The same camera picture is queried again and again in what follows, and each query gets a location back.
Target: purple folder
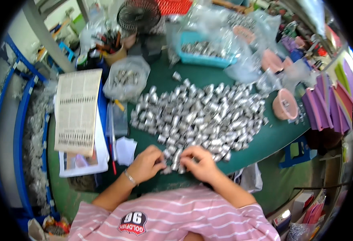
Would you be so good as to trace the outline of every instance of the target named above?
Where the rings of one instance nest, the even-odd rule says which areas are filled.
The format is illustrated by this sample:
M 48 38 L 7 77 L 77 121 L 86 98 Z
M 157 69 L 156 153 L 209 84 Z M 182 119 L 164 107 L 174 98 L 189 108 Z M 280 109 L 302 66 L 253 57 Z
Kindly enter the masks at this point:
M 333 128 L 333 123 L 332 123 L 332 119 L 330 118 L 329 110 L 326 108 L 325 101 L 318 87 L 314 88 L 313 97 L 314 97 L 315 104 L 317 105 L 322 128 Z
M 302 102 L 309 117 L 310 126 L 312 130 L 322 131 L 321 119 L 318 113 L 317 105 L 313 97 L 313 93 L 310 88 L 306 88 L 306 93 L 302 96 Z
M 343 69 L 347 78 L 347 82 L 349 83 L 350 92 L 352 93 L 353 98 L 353 71 L 347 63 L 346 59 L 344 59 Z
M 346 117 L 343 115 L 340 106 L 337 103 L 336 97 L 332 89 L 330 89 L 330 114 L 333 121 L 334 131 L 344 134 L 349 130 L 349 124 Z

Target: shirt logo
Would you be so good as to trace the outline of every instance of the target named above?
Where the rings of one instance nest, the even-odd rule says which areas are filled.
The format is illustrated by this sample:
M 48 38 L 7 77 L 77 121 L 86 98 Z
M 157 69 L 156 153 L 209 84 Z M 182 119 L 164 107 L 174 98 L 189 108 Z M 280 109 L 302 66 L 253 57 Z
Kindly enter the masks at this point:
M 147 222 L 147 215 L 141 211 L 132 211 L 120 219 L 118 230 L 120 232 L 133 233 L 136 236 L 146 232 L 145 224 Z

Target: hand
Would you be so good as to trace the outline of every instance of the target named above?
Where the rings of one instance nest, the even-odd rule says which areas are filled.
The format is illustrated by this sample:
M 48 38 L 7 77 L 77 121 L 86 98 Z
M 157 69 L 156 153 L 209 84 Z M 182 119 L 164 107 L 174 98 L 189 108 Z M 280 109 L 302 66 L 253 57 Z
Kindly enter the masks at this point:
M 191 158 L 195 157 L 199 162 L 195 163 Z M 212 155 L 201 146 L 193 146 L 184 150 L 180 157 L 180 163 L 184 165 L 187 171 L 193 173 L 195 178 L 200 181 L 211 183 L 223 173 L 218 169 Z
M 134 162 L 127 168 L 127 173 L 139 184 L 151 179 L 158 171 L 165 168 L 166 164 L 162 151 L 151 145 L 135 158 Z

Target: floor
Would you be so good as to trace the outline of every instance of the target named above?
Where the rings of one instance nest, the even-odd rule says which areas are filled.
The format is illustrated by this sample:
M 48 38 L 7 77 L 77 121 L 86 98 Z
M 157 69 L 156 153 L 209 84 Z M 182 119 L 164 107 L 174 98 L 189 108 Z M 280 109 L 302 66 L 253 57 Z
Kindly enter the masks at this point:
M 58 153 L 53 150 L 54 117 L 50 120 L 48 134 L 51 137 L 48 138 L 49 178 L 55 205 L 61 215 L 72 221 L 78 211 L 80 202 L 91 202 L 98 194 L 74 191 L 69 188 L 67 178 L 59 177 L 59 157 Z M 281 150 L 258 163 L 263 188 L 261 191 L 254 193 L 254 196 L 265 214 L 273 212 L 288 201 L 290 196 L 294 195 L 293 187 L 317 186 L 315 182 L 319 180 L 321 164 L 316 158 L 281 170 L 278 168 L 278 163 L 283 161 L 284 157 L 285 153 Z

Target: silver bracelet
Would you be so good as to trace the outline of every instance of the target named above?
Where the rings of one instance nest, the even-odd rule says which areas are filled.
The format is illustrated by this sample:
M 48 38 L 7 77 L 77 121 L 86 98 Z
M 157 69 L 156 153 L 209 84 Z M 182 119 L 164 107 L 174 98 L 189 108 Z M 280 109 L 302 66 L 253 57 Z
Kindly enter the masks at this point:
M 132 178 L 132 176 L 130 174 L 128 174 L 127 169 L 125 170 L 125 175 L 132 182 L 132 184 L 134 184 L 135 186 L 139 186 L 139 184 L 136 184 L 135 179 Z

